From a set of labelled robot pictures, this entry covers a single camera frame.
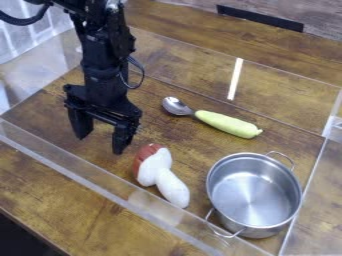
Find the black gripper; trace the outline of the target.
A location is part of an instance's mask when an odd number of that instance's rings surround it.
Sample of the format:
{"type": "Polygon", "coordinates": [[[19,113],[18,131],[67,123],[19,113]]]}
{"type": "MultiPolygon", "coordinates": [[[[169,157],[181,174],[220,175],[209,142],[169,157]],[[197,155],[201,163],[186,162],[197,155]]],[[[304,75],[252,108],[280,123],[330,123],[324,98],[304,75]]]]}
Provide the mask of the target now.
{"type": "Polygon", "coordinates": [[[83,139],[94,130],[94,119],[115,125],[113,152],[121,155],[131,144],[139,127],[142,110],[129,100],[129,90],[138,85],[129,83],[129,67],[99,73],[85,70],[85,84],[67,84],[66,107],[75,136],[83,139]]]}

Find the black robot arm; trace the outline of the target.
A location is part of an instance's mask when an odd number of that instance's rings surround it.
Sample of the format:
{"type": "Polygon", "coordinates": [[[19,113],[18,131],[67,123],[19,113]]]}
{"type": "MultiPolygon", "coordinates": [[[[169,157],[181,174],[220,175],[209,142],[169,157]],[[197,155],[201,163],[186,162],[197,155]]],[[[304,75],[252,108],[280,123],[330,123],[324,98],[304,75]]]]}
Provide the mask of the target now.
{"type": "Polygon", "coordinates": [[[135,37],[125,18],[121,0],[24,0],[61,6],[70,14],[82,44],[85,83],[67,84],[65,106],[78,138],[94,130],[97,120],[114,126],[113,152],[130,145],[142,110],[130,102],[129,66],[135,63],[135,37]]]}

